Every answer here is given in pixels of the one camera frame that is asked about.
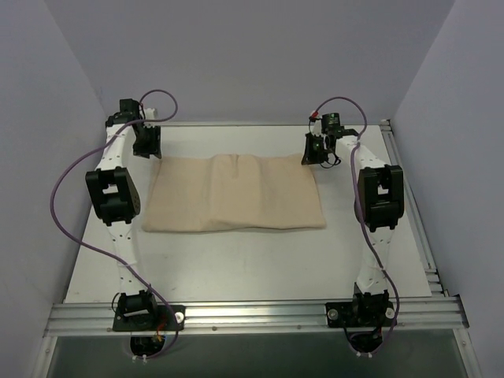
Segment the beige surgical wrap cloth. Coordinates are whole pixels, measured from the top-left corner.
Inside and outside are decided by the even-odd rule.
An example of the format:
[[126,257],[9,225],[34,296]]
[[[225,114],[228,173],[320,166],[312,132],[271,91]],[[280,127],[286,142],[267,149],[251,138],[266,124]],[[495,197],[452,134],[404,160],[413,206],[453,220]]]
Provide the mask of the beige surgical wrap cloth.
[[301,154],[165,157],[153,167],[145,232],[324,228],[320,195]]

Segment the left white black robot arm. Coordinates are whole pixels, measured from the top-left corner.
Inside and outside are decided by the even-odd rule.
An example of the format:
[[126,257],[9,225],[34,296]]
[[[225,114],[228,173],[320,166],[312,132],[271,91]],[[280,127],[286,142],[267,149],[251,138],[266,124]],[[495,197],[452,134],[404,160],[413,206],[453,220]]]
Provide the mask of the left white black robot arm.
[[141,257],[133,220],[140,214],[141,199],[128,171],[131,156],[161,158],[161,129],[145,124],[143,105],[132,99],[121,99],[119,111],[106,121],[106,137],[113,140],[103,151],[95,170],[87,172],[85,181],[95,214],[106,226],[113,242],[120,273],[120,294],[116,316],[131,319],[141,330],[150,330],[159,319],[153,294],[135,274],[142,271]]

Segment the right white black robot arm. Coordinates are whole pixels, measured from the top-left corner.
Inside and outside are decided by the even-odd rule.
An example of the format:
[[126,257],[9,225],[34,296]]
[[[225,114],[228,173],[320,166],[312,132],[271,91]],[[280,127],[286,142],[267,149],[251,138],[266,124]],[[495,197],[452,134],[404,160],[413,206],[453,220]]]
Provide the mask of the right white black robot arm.
[[386,264],[393,233],[405,212],[403,171],[364,146],[356,130],[341,125],[338,113],[312,112],[302,164],[330,169],[343,161],[350,166],[354,213],[365,239],[349,308],[352,320],[366,325],[378,314],[391,318],[394,312],[388,290],[397,289]]

